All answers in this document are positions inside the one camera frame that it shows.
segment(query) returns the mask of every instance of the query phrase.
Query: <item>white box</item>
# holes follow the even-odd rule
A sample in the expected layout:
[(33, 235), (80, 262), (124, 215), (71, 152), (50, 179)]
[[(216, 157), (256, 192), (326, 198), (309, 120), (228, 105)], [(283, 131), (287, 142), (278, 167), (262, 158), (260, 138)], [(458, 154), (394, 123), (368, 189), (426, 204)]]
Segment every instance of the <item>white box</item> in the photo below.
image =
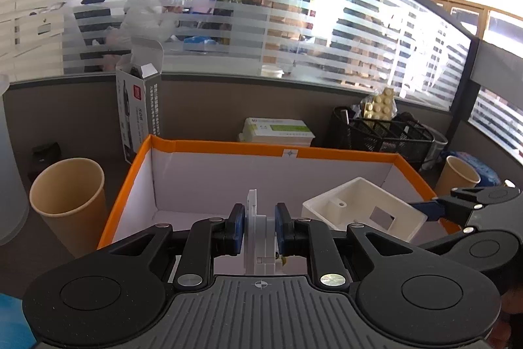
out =
[(307, 200), (301, 214), (338, 231), (350, 223), (364, 223), (407, 242), (427, 220), (422, 212), (361, 177)]
[[(124, 156), (132, 163), (149, 134), (160, 135), (160, 90), (163, 48), (158, 41), (133, 37), (131, 53), (116, 65), (116, 93)], [(133, 76), (136, 67), (142, 78)]]
[(314, 134), (302, 120), (248, 117), (243, 125), (245, 142), (309, 147)]

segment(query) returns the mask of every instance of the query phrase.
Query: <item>red logo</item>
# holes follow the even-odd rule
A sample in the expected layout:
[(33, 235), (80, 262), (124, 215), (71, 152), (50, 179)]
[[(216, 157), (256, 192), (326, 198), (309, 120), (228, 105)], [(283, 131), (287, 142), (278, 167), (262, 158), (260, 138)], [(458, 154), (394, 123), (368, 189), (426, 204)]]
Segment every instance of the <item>red logo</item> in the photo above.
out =
[(142, 100), (142, 91), (140, 91), (140, 87), (133, 85), (133, 90), (134, 90), (134, 98), (141, 101)]

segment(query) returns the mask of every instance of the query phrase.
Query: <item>white plastic part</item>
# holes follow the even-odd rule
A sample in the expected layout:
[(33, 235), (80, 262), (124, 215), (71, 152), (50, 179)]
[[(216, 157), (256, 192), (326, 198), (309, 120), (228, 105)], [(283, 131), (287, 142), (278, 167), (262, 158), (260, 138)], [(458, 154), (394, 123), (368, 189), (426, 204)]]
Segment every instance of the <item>white plastic part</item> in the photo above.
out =
[(0, 75), (0, 245), (10, 241), (24, 226), (29, 201), (12, 152), (2, 95), (9, 78)]
[(427, 220), (422, 212), (363, 178), (307, 200), (302, 216), (339, 231), (353, 222), (364, 223), (404, 241), (410, 241)]
[(245, 275), (275, 275), (276, 237), (274, 218), (256, 213), (256, 190), (249, 190), (245, 211)]

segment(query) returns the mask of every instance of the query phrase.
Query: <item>blue object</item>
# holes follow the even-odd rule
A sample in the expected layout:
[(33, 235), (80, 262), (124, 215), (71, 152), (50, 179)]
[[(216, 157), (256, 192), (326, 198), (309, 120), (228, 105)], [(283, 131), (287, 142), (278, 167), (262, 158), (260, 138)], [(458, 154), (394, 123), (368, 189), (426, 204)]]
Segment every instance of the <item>blue object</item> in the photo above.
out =
[(211, 39), (208, 36), (186, 37), (184, 39), (184, 43), (206, 43), (206, 44), (210, 44), (210, 45), (216, 45), (216, 41)]
[(29, 349), (35, 343), (22, 312), (22, 301), (0, 293), (0, 348)]
[(481, 180), (477, 185), (478, 187), (495, 187), (496, 185), (501, 185), (501, 179), (498, 174), (469, 153), (465, 153), (464, 151), (445, 151), (441, 156), (443, 159), (446, 159), (448, 156), (456, 156), (471, 165), (478, 175), (480, 175)]
[(236, 218), (234, 223), (234, 252), (239, 255), (242, 251), (242, 241), (245, 226), (245, 213)]
[(428, 222), (434, 222), (445, 216), (445, 207), (437, 201), (422, 201), (411, 203), (411, 206), (427, 215)]
[(278, 210), (278, 205), (274, 208), (274, 223), (276, 228), (276, 241), (278, 243), (278, 251), (280, 254), (286, 252), (286, 247), (284, 247), (284, 238), (283, 238), (283, 222), (281, 220), (280, 211)]

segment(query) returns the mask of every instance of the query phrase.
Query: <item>glass partition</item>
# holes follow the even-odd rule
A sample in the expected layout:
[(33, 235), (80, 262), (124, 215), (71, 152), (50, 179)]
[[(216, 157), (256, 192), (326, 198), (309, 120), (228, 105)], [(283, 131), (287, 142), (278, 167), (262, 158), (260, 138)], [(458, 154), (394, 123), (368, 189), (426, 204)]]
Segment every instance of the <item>glass partition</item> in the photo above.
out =
[(482, 87), (469, 123), (523, 164), (523, 110)]
[(470, 39), (413, 0), (0, 0), (12, 81), (113, 71), (130, 36), (164, 73), (264, 76), (373, 91), (448, 110)]
[(523, 58), (523, 21), (491, 11), (483, 40)]

